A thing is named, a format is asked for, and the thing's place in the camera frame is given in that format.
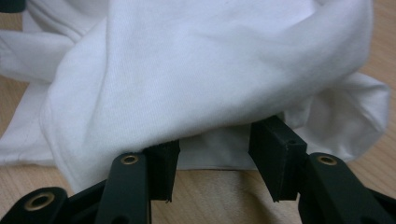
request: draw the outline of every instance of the brass screw hole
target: brass screw hole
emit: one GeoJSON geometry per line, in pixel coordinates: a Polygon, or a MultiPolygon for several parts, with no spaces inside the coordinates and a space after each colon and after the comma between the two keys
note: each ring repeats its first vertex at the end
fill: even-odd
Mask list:
{"type": "Polygon", "coordinates": [[[42,192],[27,201],[24,208],[29,212],[40,210],[52,203],[54,199],[55,195],[52,192],[42,192]]]}
{"type": "Polygon", "coordinates": [[[329,156],[318,156],[318,161],[326,165],[336,165],[337,161],[329,156]]]}
{"type": "Polygon", "coordinates": [[[125,165],[132,165],[134,163],[137,163],[138,161],[139,161],[139,158],[137,156],[133,156],[133,155],[124,156],[121,159],[122,164],[125,164],[125,165]]]}

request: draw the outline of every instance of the fabric fold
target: fabric fold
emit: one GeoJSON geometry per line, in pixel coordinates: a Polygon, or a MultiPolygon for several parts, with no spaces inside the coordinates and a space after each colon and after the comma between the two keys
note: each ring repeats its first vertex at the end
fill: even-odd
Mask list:
{"type": "MultiPolygon", "coordinates": [[[[249,123],[275,114],[310,152],[345,160],[386,128],[387,86],[356,73],[369,54],[370,0],[32,0],[28,9],[31,29],[12,35],[34,41],[4,38],[10,63],[0,72],[48,83],[21,108],[34,108],[31,130],[74,191],[106,178],[119,154],[175,139],[180,169],[252,169],[249,123]]],[[[15,126],[27,119],[14,119],[7,132],[28,133],[15,126]]],[[[8,136],[3,155],[30,155],[34,143],[8,136]]]]}

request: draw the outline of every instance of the wooden table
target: wooden table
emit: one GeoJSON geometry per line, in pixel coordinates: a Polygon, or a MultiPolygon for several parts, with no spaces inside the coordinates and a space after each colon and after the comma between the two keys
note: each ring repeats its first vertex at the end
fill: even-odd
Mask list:
{"type": "MultiPolygon", "coordinates": [[[[361,69],[392,88],[389,129],[348,165],[361,182],[396,198],[396,1],[377,0],[369,62],[361,69]]],[[[0,14],[1,29],[21,29],[21,15],[0,14]]],[[[8,126],[26,83],[0,77],[0,135],[8,126]]],[[[0,167],[0,217],[26,193],[48,186],[68,187],[53,167],[0,167]]],[[[296,202],[273,203],[254,171],[178,171],[172,203],[154,202],[153,223],[301,223],[296,202]]]]}

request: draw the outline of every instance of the white towel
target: white towel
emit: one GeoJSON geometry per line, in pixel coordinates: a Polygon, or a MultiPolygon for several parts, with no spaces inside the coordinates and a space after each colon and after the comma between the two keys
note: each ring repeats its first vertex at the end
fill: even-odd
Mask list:
{"type": "Polygon", "coordinates": [[[249,123],[280,113],[309,152],[356,158],[388,120],[388,87],[357,73],[372,14],[370,0],[32,0],[24,32],[0,32],[0,74],[31,82],[0,163],[53,157],[80,191],[119,154],[182,139],[181,169],[251,169],[249,123]]]}

